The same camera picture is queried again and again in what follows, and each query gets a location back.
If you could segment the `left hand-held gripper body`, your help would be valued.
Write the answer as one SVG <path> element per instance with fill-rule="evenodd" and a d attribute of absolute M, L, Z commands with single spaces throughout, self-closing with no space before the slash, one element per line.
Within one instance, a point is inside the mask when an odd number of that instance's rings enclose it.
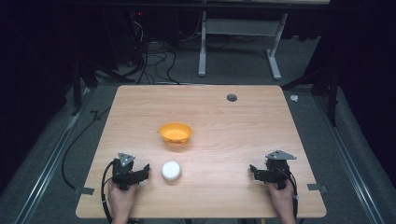
<path fill-rule="evenodd" d="M 132 185 L 140 183 L 140 180 L 133 172 L 135 156 L 122 152 L 118 156 L 113 161 L 112 181 L 121 190 L 128 190 Z"/>

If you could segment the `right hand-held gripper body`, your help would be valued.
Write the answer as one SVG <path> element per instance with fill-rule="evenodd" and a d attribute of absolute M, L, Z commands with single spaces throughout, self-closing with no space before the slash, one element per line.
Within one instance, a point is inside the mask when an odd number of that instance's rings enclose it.
<path fill-rule="evenodd" d="M 286 181 L 291 176 L 288 161 L 296 160 L 297 157 L 282 150 L 276 150 L 267 154 L 265 158 L 267 169 L 264 171 L 264 181 L 275 183 L 278 189 L 284 189 Z"/>

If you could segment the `orange plastic bowl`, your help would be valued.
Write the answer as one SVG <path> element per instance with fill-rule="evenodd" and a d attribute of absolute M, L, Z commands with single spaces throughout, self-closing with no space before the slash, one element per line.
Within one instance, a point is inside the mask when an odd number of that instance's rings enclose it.
<path fill-rule="evenodd" d="M 167 143 L 185 144 L 192 135 L 192 129 L 185 123 L 166 123 L 160 127 L 159 134 Z"/>

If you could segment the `person's right hand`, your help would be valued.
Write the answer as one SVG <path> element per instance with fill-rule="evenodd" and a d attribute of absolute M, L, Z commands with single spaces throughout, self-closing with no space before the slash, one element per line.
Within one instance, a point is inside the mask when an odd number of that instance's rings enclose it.
<path fill-rule="evenodd" d="M 279 217 L 294 217 L 293 215 L 293 188 L 289 180 L 286 187 L 277 189 L 275 183 L 268 183 L 272 205 Z"/>

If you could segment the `black metal stand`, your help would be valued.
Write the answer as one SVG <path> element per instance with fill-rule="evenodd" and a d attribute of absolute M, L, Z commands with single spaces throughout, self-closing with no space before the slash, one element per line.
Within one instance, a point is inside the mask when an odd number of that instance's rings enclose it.
<path fill-rule="evenodd" d="M 316 71 L 307 73 L 281 86 L 283 91 L 288 91 L 302 84 L 312 84 L 311 94 L 313 96 L 328 95 L 327 116 L 332 126 L 336 126 L 335 109 L 337 105 L 338 92 L 338 68 L 326 65 Z"/>
<path fill-rule="evenodd" d="M 74 62 L 72 65 L 72 78 L 73 78 L 73 102 L 74 102 L 74 111 L 72 113 L 75 116 L 83 107 L 82 96 L 83 93 L 81 91 L 81 82 L 84 82 L 87 88 L 95 89 L 98 86 L 98 81 L 95 77 L 95 72 L 100 71 L 105 75 L 108 75 L 112 78 L 115 78 L 117 81 L 133 83 L 133 79 L 129 79 L 127 77 L 123 77 L 122 75 L 116 73 L 115 71 L 104 68 L 103 66 L 94 63 L 93 61 L 87 59 L 79 59 Z"/>

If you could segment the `dark computer tower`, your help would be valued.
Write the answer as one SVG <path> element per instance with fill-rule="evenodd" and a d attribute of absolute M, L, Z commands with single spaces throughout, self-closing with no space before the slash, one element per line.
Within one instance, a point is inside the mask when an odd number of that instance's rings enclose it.
<path fill-rule="evenodd" d="M 140 22 L 141 12 L 125 10 L 124 18 L 126 22 L 129 57 L 132 63 L 138 63 L 143 58 L 147 46 L 145 30 Z"/>

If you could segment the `metal floor rail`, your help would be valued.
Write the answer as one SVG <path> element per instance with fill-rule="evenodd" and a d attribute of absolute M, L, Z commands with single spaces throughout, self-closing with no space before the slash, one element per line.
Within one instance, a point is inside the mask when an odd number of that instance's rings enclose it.
<path fill-rule="evenodd" d="M 93 89 L 86 88 L 82 93 L 82 103 L 80 108 L 73 113 L 68 119 L 67 125 L 65 126 L 60 138 L 56 142 L 54 149 L 52 150 L 50 157 L 48 158 L 45 167 L 40 173 L 33 189 L 31 190 L 27 200 L 25 201 L 21 211 L 16 217 L 13 224 L 28 224 L 31 220 L 36 208 L 38 207 L 54 173 L 61 163 L 62 156 L 66 152 L 66 143 L 70 139 L 70 136 L 78 123 L 81 116 L 82 110 L 89 102 L 92 97 Z"/>
<path fill-rule="evenodd" d="M 332 134 L 332 138 L 335 141 L 336 148 L 340 155 L 340 159 L 344 165 L 346 174 L 357 197 L 359 198 L 359 201 L 367 218 L 369 219 L 371 224 L 385 224 L 380 209 L 375 204 L 374 197 L 370 192 L 367 184 L 363 180 L 361 173 L 356 166 L 356 163 L 353 161 L 352 156 L 349 154 L 348 148 L 341 134 L 328 118 L 328 110 L 325 102 L 320 97 L 315 97 L 314 101 Z"/>

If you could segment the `white metal desk frame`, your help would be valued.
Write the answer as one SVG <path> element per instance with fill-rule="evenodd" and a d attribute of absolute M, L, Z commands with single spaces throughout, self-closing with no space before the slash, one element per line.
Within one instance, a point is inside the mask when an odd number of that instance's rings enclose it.
<path fill-rule="evenodd" d="M 236 4 L 236 8 L 247 7 L 251 4 L 258 7 L 317 7 L 327 6 L 330 0 L 225 0 L 226 3 Z M 265 51 L 274 80 L 280 80 L 281 74 L 276 62 L 276 51 L 286 25 L 288 12 L 282 12 L 278 20 L 266 19 L 213 19 L 201 12 L 201 48 L 199 54 L 198 76 L 206 75 L 206 37 L 208 35 L 241 35 L 241 36 L 270 36 L 274 39 L 273 46 Z"/>

